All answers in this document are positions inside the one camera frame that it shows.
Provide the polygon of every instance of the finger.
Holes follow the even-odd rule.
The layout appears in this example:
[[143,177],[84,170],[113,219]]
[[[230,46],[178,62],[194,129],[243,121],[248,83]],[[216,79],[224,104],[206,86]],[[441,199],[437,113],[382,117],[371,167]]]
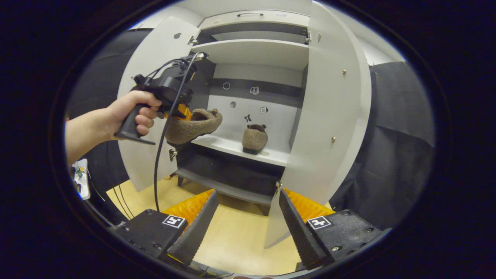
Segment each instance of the finger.
[[152,110],[152,108],[141,108],[139,110],[139,114],[144,115],[149,119],[154,119],[155,117],[157,117],[157,113],[154,110]]
[[136,126],[136,131],[138,131],[138,133],[142,134],[143,136],[146,136],[149,130],[148,127],[140,124]]
[[146,117],[144,115],[138,114],[138,115],[136,115],[134,120],[136,121],[137,124],[144,125],[148,128],[153,127],[153,120],[149,119],[148,117]]
[[146,91],[133,90],[129,92],[129,97],[135,104],[148,104],[151,107],[158,107],[162,104],[152,93]]

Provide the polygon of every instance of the brown slipper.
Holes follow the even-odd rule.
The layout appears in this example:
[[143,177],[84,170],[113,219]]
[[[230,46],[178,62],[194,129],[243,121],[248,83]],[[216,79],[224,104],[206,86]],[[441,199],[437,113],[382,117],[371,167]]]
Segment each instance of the brown slipper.
[[243,152],[257,155],[268,141],[266,125],[251,124],[243,134]]
[[195,109],[190,121],[179,120],[174,117],[169,121],[165,138],[168,144],[178,148],[199,136],[214,132],[222,123],[222,114],[217,109],[211,111]]

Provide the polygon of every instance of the screw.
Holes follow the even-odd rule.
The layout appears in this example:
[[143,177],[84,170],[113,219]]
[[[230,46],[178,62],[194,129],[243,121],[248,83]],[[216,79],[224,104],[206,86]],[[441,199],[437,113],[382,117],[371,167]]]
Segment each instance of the screw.
[[158,250],[161,250],[162,249],[162,245],[160,245],[160,244],[158,244],[156,242],[152,242],[152,246],[153,246],[153,248],[158,249]]

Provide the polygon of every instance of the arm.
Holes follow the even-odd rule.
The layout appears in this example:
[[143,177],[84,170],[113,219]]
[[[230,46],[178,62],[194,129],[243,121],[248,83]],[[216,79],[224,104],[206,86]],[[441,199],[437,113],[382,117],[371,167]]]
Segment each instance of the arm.
[[148,104],[151,108],[142,108],[135,120],[136,130],[148,134],[153,126],[153,119],[157,117],[157,109],[161,101],[152,93],[145,91],[131,91],[115,100],[104,109],[90,111],[65,124],[65,152],[69,165],[83,156],[96,145],[108,141],[118,140],[114,134],[119,130],[124,119],[136,104]]

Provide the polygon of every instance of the dark gray shelf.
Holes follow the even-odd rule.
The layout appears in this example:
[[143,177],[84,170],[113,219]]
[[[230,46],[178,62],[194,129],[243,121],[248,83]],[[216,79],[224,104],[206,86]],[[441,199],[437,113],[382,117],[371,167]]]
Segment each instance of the dark gray shelf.
[[270,205],[272,198],[270,196],[266,195],[261,195],[249,191],[245,191],[239,188],[235,188],[223,183],[220,183],[218,181],[209,179],[207,177],[198,175],[196,173],[193,173],[191,171],[188,171],[184,168],[180,168],[176,171],[176,174],[179,176],[182,176],[188,180],[194,181],[196,183],[200,183],[202,185],[205,185],[210,188],[214,188],[217,191],[219,191],[222,194],[225,194],[227,196],[237,198],[240,200],[260,204],[260,205]]

